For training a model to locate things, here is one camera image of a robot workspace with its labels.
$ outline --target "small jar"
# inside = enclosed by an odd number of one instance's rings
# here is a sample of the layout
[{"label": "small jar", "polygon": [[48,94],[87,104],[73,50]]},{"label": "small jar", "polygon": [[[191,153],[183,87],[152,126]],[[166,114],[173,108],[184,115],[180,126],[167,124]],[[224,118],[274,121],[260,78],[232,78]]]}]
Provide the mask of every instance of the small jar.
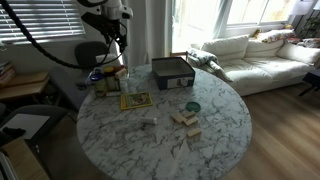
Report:
[{"label": "small jar", "polygon": [[94,84],[94,93],[96,97],[106,96],[107,86],[102,73],[92,74],[90,76],[90,81]]},{"label": "small jar", "polygon": [[105,76],[105,81],[107,83],[108,86],[108,91],[116,91],[118,90],[118,86],[115,80],[115,72],[114,72],[114,68],[112,66],[107,66],[103,69],[104,71],[104,76]]}]

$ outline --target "small box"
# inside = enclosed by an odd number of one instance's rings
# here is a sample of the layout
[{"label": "small box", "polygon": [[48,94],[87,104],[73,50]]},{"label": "small box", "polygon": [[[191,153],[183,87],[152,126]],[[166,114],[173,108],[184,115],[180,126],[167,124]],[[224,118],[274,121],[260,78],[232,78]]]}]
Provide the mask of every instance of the small box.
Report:
[{"label": "small box", "polygon": [[160,90],[193,86],[196,74],[181,57],[152,59],[152,72]]}]

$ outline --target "round table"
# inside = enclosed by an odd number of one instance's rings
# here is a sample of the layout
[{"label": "round table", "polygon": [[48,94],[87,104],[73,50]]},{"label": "round table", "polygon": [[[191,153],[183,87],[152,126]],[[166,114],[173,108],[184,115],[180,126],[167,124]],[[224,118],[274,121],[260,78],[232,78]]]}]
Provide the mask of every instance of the round table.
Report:
[{"label": "round table", "polygon": [[[217,179],[239,162],[251,139],[251,118],[241,97],[217,77],[195,69],[192,87],[160,91],[150,65],[133,69],[129,91],[149,92],[153,106],[120,110],[120,97],[89,94],[77,134],[89,159],[115,179]],[[179,124],[170,114],[198,102],[198,123]],[[158,118],[143,125],[141,117]],[[199,127],[201,134],[186,132]]]}]

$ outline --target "chair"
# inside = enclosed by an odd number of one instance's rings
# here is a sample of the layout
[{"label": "chair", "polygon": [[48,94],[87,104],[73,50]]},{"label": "chair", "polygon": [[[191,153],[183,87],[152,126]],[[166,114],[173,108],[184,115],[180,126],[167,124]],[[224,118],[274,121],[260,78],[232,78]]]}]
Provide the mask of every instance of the chair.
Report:
[{"label": "chair", "polygon": [[185,61],[188,61],[188,52],[170,52],[170,57],[182,57]]},{"label": "chair", "polygon": [[[74,54],[80,66],[91,66],[97,63],[96,56],[107,53],[107,45],[100,41],[80,43],[75,47]],[[76,85],[85,89],[85,81],[92,71],[92,68],[82,70],[82,74],[76,79]]]},{"label": "chair", "polygon": [[0,103],[0,123],[2,122],[2,120],[4,119],[4,114],[6,112],[6,105]]},{"label": "chair", "polygon": [[54,67],[49,72],[50,81],[58,89],[60,95],[67,100],[71,109],[79,112],[82,102],[89,93],[89,90],[79,90],[74,84],[74,79],[60,67]]},{"label": "chair", "polygon": [[51,105],[27,105],[12,111],[5,118],[5,120],[1,122],[0,127],[3,127],[17,114],[32,114],[50,117],[46,123],[34,134],[34,136],[28,140],[31,145],[36,146],[41,138],[48,134],[51,129],[53,129],[60,122],[60,120],[68,114],[68,111],[64,108]]}]

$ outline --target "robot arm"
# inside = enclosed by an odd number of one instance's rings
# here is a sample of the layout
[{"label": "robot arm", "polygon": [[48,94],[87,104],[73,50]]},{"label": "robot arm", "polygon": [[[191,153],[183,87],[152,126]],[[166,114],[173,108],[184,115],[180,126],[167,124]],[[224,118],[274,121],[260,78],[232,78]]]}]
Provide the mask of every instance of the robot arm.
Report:
[{"label": "robot arm", "polygon": [[121,0],[103,0],[101,2],[89,2],[88,0],[78,0],[80,4],[86,7],[100,6],[100,13],[85,13],[81,18],[84,22],[100,31],[105,37],[106,43],[111,43],[110,38],[117,42],[122,53],[126,46],[126,34],[120,33],[120,19],[131,19],[132,9],[124,6]]}]

